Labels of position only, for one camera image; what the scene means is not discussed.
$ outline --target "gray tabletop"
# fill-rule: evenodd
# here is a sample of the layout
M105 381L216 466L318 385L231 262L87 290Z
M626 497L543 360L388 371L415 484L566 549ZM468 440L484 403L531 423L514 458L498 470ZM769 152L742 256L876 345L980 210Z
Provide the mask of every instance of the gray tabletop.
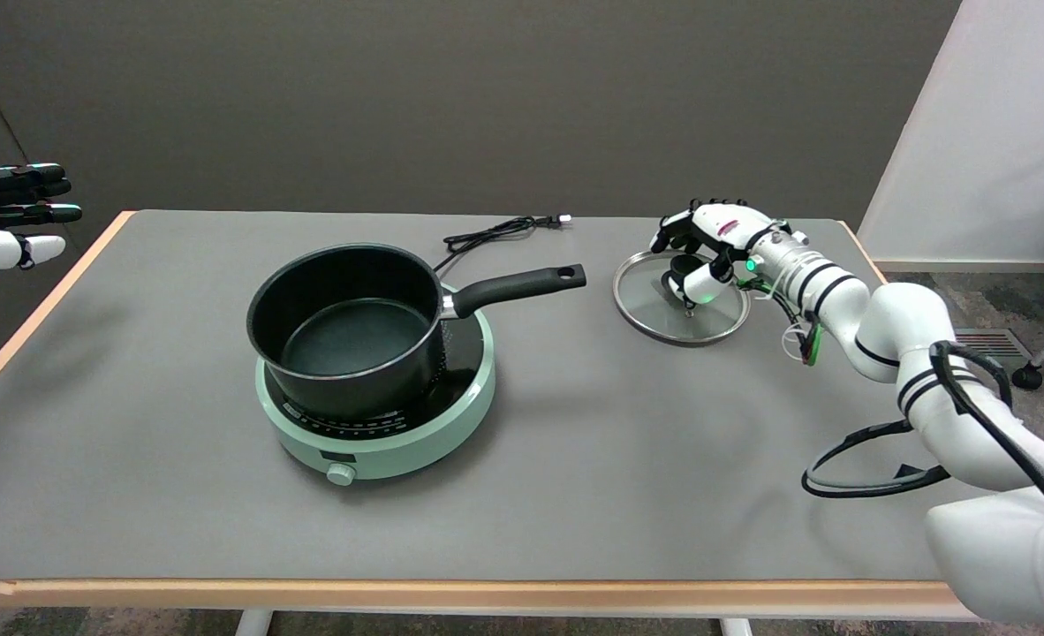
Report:
M244 311L289 259L388 242L427 261L490 216L210 213L129 218L0 372L0 580L73 576L429 580L938 580L928 508L946 482L832 501L802 468L895 419L889 386L835 343L784 357L756 302L705 349L623 322L611 275L655 218L579 218L482 246L450 284L582 262L586 289L487 307L499 383L452 455L341 489L276 442L253 390ZM869 284L835 221L796 222ZM931 466L917 439L870 444L834 475Z

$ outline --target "mint green induction cooker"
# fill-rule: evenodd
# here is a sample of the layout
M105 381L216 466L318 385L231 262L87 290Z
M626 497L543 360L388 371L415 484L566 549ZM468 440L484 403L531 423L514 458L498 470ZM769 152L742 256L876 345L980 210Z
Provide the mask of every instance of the mint green induction cooker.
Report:
M283 395L260 358L256 391L279 443L337 486L410 473L448 455L491 407L495 348L481 311L443 326L446 362L433 385L404 407L363 420L304 414Z

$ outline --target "pot rim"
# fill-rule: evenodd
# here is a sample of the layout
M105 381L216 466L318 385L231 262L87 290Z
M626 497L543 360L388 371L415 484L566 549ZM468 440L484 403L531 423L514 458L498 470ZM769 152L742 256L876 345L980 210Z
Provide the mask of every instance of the pot rim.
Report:
M277 282L279 282L281 278L285 277L285 275L295 269L298 266L307 264L307 262L309 261L315 261L315 259L317 258L339 253L339 251L349 251L349 250L386 251L386 253L408 259L408 261L413 262L414 265L418 265L421 267L421 269L424 269L424 272L428 274L430 278L432 278L432 280L434 281L434 287L436 287L436 311L434 311L432 323L429 324L428 329L425 330L425 333L424 335L422 335L421 339L418 339L416 344L413 344L413 346L408 347L408 349L405 349L404 353L401 353L396 358L388 359L385 362L381 362L381 364L377 364L376 367L370 367L367 370L354 371L352 374L340 374L340 375L309 375L309 374L302 374L299 371L288 370L288 368L285 368L282 364L279 364L279 362L276 362L275 359L271 359L270 355L267 355L266 352L263 350L263 347L260 347L260 344L256 341L256 334L255 334L256 307L259 306L260 301L263 301L263 297L266 296L267 290L270 289L271 286L274 286ZM387 368L389 367L397 366L401 361L404 361L404 359L411 357L411 355L416 351L420 351L421 347L424 347L424 344L430 337L432 337L434 333L436 333L436 329L440 329L440 322L441 322L440 314L443 311L443 298L445 298L445 290L441 286L440 277L436 274L436 272L434 272L434 269L432 269L432 267L428 265L423 258L416 256L408 250L398 249L398 246L396 245L389 245L385 243L341 243L339 245L328 246L328 249L314 250L312 251L312 253L296 257L292 261L287 262L287 264L280 266L279 269L275 272L275 274L271 274L270 278L267 278L266 281L263 281L263 285L260 285L259 289L256 290L255 297L252 297L251 305L247 305L247 339L251 341L251 346L256 348L256 353L259 354L259 357L262 358L267 366L270 366L271 370L283 372L283 374L290 375L290 377L304 380L349 380L353 378L360 378L364 377L365 375L376 374L376 372L378 371L387 370Z

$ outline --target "wooden table edge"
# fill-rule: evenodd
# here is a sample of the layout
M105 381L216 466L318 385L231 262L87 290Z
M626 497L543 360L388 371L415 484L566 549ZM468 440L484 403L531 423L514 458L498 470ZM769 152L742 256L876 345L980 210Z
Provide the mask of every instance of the wooden table edge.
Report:
M111 222L0 350L0 370L134 216ZM848 231L881 282L886 280ZM942 582L897 581L280 581L78 579L0 581L0 607L347 607L388 610L587 610L744 616L972 618Z
M886 277L882 275L882 272L879 272L878 266L876 266L875 262L872 261L872 257L869 256L869 251L863 249L863 243L860 242L860 238L857 237L856 233L852 232L852 229L849 228L848 222L845 222L844 220L837 220L836 222L839 222L841 226L845 227L845 231L848 232L849 237L851 237L852 241L856 243L856 249L860 250L860 254L863 255L863 260L868 261L869 265L872 266L872 270L876 273L876 277L879 278L879 282L885 283Z

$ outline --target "chair wheel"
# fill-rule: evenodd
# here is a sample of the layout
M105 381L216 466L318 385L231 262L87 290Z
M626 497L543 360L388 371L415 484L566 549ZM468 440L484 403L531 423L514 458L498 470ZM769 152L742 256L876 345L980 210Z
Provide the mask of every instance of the chair wheel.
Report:
M1030 363L1020 367L1013 372L1013 384L1025 391L1036 391L1044 382L1043 375L1040 375L1039 368Z

